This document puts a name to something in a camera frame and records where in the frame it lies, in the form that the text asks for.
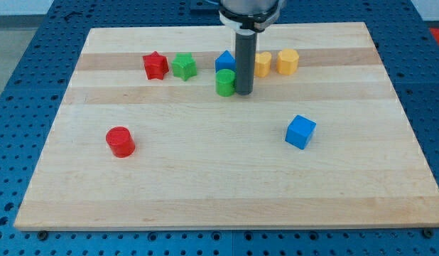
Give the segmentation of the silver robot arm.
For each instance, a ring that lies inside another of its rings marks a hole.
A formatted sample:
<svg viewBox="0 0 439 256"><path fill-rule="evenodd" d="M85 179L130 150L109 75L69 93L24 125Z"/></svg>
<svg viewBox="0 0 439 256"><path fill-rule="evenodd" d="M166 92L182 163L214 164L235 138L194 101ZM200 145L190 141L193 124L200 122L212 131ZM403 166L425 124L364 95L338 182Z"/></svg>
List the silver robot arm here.
<svg viewBox="0 0 439 256"><path fill-rule="evenodd" d="M275 23L286 0L220 0L219 19L235 33L250 36Z"/></svg>

